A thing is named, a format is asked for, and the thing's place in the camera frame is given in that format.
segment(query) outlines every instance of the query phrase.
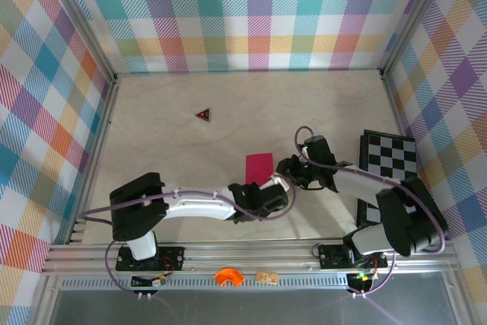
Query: orange curved piece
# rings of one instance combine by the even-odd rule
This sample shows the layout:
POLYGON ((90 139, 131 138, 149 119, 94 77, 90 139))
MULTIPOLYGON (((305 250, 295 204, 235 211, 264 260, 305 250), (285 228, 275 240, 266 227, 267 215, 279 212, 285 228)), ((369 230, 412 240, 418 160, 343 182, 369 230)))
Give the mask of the orange curved piece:
POLYGON ((227 281, 231 281, 234 285, 239 286, 244 281, 244 276, 236 269, 225 268, 215 274, 215 281, 219 285, 224 285, 227 281))

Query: beige floor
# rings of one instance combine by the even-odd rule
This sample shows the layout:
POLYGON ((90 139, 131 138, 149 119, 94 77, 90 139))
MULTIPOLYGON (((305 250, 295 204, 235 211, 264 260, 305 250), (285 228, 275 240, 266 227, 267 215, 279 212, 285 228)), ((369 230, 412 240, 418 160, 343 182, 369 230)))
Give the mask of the beige floor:
MULTIPOLYGON (((364 129, 398 133, 376 71, 125 78, 91 208, 108 205, 112 190, 149 171, 178 186, 244 183, 246 155, 272 152, 275 164, 290 157, 294 131, 303 124, 328 139, 337 160, 355 164, 364 129), (194 117, 207 107, 210 123, 194 117)), ((301 191, 295 210, 277 221, 175 218, 155 232, 159 241, 341 237, 355 228, 355 212, 352 197, 301 191)), ((110 227, 88 223, 85 244, 110 240, 110 227)))

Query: black and white checkerboard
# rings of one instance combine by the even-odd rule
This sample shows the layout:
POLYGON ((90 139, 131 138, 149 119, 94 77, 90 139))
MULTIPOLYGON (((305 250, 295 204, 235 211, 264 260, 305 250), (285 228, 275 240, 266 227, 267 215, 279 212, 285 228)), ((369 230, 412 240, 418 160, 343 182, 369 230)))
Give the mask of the black and white checkerboard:
MULTIPOLYGON (((382 177, 404 180, 415 176, 416 146, 410 137, 364 131, 360 141, 359 167, 382 177)), ((357 226, 380 222, 380 213, 369 203, 358 201, 357 226)))

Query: plaid wallpaper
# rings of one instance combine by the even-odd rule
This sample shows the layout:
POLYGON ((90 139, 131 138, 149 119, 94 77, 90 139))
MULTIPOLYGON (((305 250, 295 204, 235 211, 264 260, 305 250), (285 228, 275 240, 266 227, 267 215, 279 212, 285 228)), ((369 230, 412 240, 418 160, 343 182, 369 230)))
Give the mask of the plaid wallpaper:
POLYGON ((136 73, 377 69, 415 0, 78 1, 116 68, 136 73))
POLYGON ((487 0, 434 0, 392 87, 487 321, 487 0))
POLYGON ((59 0, 0 0, 0 324, 27 319, 108 83, 59 0))

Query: small tan object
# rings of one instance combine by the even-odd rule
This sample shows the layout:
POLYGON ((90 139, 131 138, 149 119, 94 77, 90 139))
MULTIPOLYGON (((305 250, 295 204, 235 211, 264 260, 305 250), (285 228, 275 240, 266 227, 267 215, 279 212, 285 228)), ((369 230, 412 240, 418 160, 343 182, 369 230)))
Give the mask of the small tan object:
POLYGON ((257 272, 256 281, 268 285, 277 285, 278 274, 273 272, 257 272))

